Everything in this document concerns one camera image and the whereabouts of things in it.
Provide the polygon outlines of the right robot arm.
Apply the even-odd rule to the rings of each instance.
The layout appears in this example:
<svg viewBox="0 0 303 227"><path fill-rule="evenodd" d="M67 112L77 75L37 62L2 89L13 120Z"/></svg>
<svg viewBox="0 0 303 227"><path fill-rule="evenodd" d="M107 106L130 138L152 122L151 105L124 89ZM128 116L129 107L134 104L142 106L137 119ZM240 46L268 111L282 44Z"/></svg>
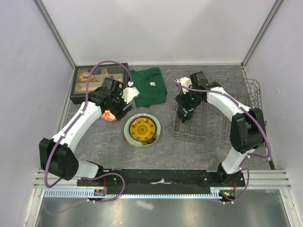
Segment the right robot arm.
<svg viewBox="0 0 303 227"><path fill-rule="evenodd" d="M175 100L178 103L178 118L185 122L190 120L194 110L202 103L215 106L231 122L231 149L227 158L217 170L217 181L228 186L241 172L241 167L262 144L270 146L261 109L251 109L230 96L217 82L206 79L204 72L196 72L189 77L176 79L181 88Z"/></svg>

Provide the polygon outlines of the yellow small plate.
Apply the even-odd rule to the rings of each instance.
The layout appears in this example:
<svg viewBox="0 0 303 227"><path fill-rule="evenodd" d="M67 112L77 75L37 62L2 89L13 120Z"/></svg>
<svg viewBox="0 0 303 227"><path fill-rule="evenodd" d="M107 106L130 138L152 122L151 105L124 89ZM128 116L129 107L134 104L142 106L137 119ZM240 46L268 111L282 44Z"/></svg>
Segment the yellow small plate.
<svg viewBox="0 0 303 227"><path fill-rule="evenodd" d="M156 123L150 117L137 117L131 121L129 126L131 137L139 142L151 140L156 135L156 131Z"/></svg>

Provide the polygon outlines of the beige bird pattern plate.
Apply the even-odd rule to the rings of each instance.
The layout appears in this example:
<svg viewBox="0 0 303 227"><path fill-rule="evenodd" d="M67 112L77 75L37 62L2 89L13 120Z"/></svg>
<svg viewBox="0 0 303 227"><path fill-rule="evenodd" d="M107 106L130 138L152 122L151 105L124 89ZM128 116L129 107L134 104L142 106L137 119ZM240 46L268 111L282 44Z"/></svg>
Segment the beige bird pattern plate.
<svg viewBox="0 0 303 227"><path fill-rule="evenodd" d="M147 140L147 141L136 141L133 139L130 135L125 135L125 140L133 147L137 148L143 148L143 147L148 147L153 144L155 144L160 138L160 135L155 134L153 138Z"/></svg>

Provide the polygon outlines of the light green flower plate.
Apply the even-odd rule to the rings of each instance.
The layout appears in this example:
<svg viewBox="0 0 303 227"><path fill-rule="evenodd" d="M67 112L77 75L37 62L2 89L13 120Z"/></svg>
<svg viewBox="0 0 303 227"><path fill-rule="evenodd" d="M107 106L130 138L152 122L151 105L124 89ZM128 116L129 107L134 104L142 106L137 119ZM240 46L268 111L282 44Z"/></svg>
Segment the light green flower plate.
<svg viewBox="0 0 303 227"><path fill-rule="evenodd" d="M138 148L148 147L155 144L161 134L159 120L147 113L139 113L132 116L124 126L126 141Z"/></svg>

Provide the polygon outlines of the white orange patterned bowl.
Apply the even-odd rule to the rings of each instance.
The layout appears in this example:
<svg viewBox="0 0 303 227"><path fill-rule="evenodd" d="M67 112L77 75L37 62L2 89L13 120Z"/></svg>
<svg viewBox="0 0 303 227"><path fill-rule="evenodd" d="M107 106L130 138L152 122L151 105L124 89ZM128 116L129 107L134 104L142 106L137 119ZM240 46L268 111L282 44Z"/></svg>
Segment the white orange patterned bowl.
<svg viewBox="0 0 303 227"><path fill-rule="evenodd" d="M113 122L113 121L116 121L116 117L110 112L110 110L105 110L101 117L106 120L106 121L109 121L109 122Z"/></svg>

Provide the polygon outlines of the dark green mug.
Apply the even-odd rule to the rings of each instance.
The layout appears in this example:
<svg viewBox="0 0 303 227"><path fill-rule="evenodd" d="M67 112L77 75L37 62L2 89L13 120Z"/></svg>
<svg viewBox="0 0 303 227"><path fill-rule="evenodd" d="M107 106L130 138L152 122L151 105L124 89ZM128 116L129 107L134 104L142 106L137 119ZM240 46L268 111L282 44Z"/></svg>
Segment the dark green mug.
<svg viewBox="0 0 303 227"><path fill-rule="evenodd" d="M178 118L181 120L182 123L184 123L187 120L190 120L193 117L195 108L192 108L190 110L186 110L182 108L181 106L178 107Z"/></svg>

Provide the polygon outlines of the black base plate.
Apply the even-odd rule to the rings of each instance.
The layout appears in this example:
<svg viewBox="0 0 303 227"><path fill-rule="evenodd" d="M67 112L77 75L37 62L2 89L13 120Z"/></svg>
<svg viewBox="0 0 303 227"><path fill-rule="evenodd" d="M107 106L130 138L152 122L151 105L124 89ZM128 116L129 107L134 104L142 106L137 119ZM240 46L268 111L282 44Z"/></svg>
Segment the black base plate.
<svg viewBox="0 0 303 227"><path fill-rule="evenodd" d="M242 172L224 178L216 170L103 169L97 176L116 173L125 180L123 194L209 194L211 187L244 187Z"/></svg>

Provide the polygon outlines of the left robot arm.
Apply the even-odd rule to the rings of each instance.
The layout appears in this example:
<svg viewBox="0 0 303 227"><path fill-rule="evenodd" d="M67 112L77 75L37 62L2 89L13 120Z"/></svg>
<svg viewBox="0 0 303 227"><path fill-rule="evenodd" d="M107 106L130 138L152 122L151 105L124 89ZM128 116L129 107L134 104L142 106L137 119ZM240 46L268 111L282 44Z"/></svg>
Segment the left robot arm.
<svg viewBox="0 0 303 227"><path fill-rule="evenodd" d="M53 174L66 181L84 177L93 185L104 181L100 166L90 161L79 161L74 151L89 127L105 111L121 120L134 108L131 103L139 96L132 82L126 88L113 77L105 78L103 84L86 94L85 101L71 120L51 139L43 138L39 143L40 165L45 176Z"/></svg>

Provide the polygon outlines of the green folded t-shirt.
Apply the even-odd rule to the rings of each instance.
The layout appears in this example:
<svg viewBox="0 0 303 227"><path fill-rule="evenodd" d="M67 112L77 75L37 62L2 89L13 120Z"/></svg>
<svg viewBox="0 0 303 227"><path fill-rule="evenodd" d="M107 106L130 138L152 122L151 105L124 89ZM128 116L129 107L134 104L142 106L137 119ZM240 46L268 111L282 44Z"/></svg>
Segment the green folded t-shirt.
<svg viewBox="0 0 303 227"><path fill-rule="evenodd" d="M134 86L140 92L135 98L136 107L149 108L166 102L167 89L159 67L131 71Z"/></svg>

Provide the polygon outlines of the black compartment box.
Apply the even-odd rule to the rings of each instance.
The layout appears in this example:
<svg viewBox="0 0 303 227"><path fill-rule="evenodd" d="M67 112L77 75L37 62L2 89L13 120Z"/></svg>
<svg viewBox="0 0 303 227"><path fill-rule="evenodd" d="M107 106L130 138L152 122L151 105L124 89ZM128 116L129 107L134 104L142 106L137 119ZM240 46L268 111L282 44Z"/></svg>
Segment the black compartment box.
<svg viewBox="0 0 303 227"><path fill-rule="evenodd" d="M73 104L80 105L85 101L87 79L93 67L93 65L76 67L70 92L70 100ZM115 80L123 83L120 87L125 88L127 86L129 77L126 69L120 65L108 63L102 64L93 70L89 79L89 92L100 87L104 79L111 75L115 77Z"/></svg>

